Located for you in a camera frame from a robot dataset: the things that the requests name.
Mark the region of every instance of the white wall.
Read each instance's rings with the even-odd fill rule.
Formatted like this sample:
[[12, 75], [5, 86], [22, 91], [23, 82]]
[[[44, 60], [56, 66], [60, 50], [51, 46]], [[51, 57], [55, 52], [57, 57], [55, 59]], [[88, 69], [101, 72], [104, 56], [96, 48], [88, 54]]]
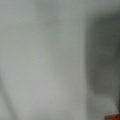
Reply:
[[0, 1], [1, 78], [20, 120], [87, 119], [83, 8], [81, 0]]

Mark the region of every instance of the blurry object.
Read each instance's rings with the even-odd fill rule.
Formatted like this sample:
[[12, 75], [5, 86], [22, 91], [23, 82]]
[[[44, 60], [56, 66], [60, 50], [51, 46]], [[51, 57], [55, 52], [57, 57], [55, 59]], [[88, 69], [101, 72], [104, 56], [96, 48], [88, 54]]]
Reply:
[[111, 116], [106, 116], [105, 120], [120, 120], [120, 115], [111, 115]]
[[18, 115], [16, 113], [16, 110], [15, 110], [13, 104], [12, 104], [12, 101], [11, 101], [9, 95], [8, 95], [8, 92], [7, 92], [6, 88], [5, 88], [5, 85], [4, 85], [4, 83], [1, 79], [0, 79], [0, 91], [1, 91], [3, 100], [6, 104], [6, 107], [8, 109], [8, 112], [9, 112], [12, 120], [19, 120]]

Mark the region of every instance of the dark object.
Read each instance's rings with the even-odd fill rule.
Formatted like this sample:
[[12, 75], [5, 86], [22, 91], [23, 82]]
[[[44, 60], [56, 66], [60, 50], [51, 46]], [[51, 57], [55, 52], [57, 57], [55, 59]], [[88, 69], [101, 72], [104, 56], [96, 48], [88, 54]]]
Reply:
[[119, 103], [118, 103], [118, 112], [120, 113], [120, 96], [119, 96]]
[[120, 120], [120, 114], [106, 116], [105, 120]]

